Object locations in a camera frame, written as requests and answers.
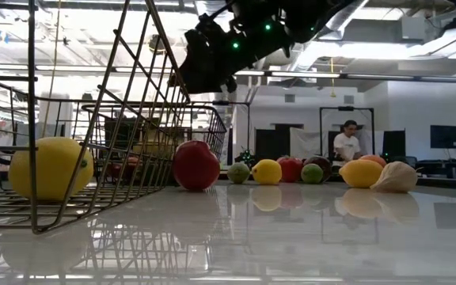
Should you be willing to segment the person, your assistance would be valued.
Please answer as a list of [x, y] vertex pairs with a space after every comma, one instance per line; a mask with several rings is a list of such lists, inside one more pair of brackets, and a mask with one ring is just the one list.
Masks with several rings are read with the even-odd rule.
[[357, 127], [354, 120], [347, 120], [343, 125], [343, 131], [334, 138], [334, 166], [343, 166], [362, 157], [359, 140], [355, 137]]

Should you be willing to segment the beige garlic bulb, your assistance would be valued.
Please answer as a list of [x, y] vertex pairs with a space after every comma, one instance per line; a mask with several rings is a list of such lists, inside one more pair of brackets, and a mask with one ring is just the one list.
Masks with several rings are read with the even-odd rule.
[[376, 192], [410, 192], [417, 184], [415, 169], [404, 162], [394, 161], [387, 164], [375, 184], [370, 188]]

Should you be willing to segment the red tomato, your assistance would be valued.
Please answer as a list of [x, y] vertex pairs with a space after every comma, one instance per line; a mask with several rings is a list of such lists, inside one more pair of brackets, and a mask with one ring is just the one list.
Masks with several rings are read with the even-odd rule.
[[277, 160], [282, 170], [281, 181], [295, 183], [301, 179], [302, 161], [298, 158], [284, 156]]

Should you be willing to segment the dark double door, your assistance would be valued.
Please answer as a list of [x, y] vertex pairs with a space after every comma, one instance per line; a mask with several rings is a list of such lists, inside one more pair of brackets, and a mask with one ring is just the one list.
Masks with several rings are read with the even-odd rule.
[[256, 129], [255, 157], [257, 161], [262, 159], [277, 160], [282, 156], [291, 155], [291, 128], [303, 129], [302, 124], [273, 124], [272, 130]]

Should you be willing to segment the pale green round fruit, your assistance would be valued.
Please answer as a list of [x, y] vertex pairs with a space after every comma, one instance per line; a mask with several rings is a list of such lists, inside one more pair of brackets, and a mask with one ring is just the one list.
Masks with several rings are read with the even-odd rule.
[[249, 167], [243, 162], [236, 162], [227, 170], [227, 177], [233, 184], [243, 184], [250, 176]]

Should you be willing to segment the silver ventilation duct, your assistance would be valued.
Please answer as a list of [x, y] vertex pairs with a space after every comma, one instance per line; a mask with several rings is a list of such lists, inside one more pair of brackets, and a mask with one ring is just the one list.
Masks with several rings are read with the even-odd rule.
[[369, 0], [337, 0], [326, 14], [326, 20], [315, 28], [313, 39], [304, 45], [304, 50], [288, 67], [288, 71], [308, 71], [321, 57], [332, 58], [340, 49], [339, 42], [344, 31], [353, 20], [355, 13], [361, 10]]

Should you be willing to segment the dark purple eggplant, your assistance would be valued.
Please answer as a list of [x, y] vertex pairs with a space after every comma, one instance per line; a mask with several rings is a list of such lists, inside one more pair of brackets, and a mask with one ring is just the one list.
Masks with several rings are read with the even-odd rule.
[[320, 155], [314, 155], [311, 158], [307, 158], [302, 162], [302, 165], [316, 164], [323, 170], [323, 176], [321, 178], [321, 183], [328, 180], [333, 174], [332, 163], [328, 158], [325, 158]]

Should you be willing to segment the yellow lemon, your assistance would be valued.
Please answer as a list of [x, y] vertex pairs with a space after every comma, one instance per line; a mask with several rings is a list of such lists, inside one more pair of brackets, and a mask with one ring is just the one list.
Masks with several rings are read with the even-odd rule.
[[277, 161], [263, 159], [252, 167], [252, 175], [258, 184], [278, 184], [282, 178], [282, 169]]
[[[75, 140], [65, 137], [38, 139], [36, 146], [37, 199], [62, 201], [82, 147]], [[8, 179], [17, 194], [28, 199], [32, 196], [27, 151], [15, 152], [9, 166]]]
[[346, 163], [339, 170], [344, 182], [352, 188], [370, 188], [375, 184], [383, 167], [370, 160], [353, 160]]

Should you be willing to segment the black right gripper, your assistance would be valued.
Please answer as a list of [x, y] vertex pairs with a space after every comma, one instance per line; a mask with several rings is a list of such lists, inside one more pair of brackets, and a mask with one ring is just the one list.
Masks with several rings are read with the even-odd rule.
[[[216, 22], [216, 13], [202, 14], [195, 28], [185, 34], [187, 55], [168, 86], [179, 86], [179, 77], [189, 93], [216, 93], [222, 86], [236, 89], [234, 74], [275, 51], [291, 56], [291, 38], [285, 31], [278, 7], [245, 7], [234, 12], [230, 30]], [[215, 69], [211, 69], [211, 56]]]

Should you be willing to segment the bright green lime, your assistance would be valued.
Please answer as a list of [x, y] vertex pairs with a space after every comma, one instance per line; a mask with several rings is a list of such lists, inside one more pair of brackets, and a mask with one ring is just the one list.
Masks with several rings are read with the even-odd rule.
[[320, 184], [323, 175], [323, 169], [317, 164], [311, 163], [302, 167], [301, 178], [307, 184]]

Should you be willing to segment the dark computer monitor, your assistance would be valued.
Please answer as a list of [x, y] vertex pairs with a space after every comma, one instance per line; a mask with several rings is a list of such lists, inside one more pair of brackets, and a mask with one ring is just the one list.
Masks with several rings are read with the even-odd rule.
[[432, 149], [456, 149], [456, 126], [431, 125], [430, 147]]

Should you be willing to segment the long red pepper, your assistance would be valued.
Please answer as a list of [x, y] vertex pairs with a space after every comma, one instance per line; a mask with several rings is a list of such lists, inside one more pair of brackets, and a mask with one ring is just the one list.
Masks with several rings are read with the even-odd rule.
[[132, 177], [136, 181], [139, 181], [143, 175], [143, 164], [141, 161], [138, 161], [137, 157], [129, 157], [125, 165], [122, 162], [110, 162], [108, 164], [106, 173], [109, 177], [114, 179], [118, 178], [120, 171], [124, 167], [122, 178], [129, 181]]

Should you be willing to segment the dark office desk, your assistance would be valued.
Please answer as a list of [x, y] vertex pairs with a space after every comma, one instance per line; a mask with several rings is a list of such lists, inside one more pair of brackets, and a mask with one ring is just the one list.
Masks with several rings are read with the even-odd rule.
[[418, 173], [456, 179], [456, 160], [423, 160], [415, 164]]

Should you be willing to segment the long ceiling light bar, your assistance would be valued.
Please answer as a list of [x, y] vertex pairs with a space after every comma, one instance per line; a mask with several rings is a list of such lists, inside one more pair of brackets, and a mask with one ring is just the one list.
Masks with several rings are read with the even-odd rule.
[[235, 76], [255, 77], [280, 77], [280, 78], [340, 78], [342, 74], [318, 73], [318, 72], [295, 72], [295, 71], [274, 71], [274, 70], [241, 70]]

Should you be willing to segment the large red apple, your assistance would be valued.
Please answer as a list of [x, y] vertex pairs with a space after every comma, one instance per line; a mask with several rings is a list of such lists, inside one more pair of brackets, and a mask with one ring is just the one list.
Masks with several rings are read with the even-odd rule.
[[220, 163], [204, 141], [181, 143], [173, 157], [173, 177], [189, 191], [203, 191], [211, 187], [220, 174]]

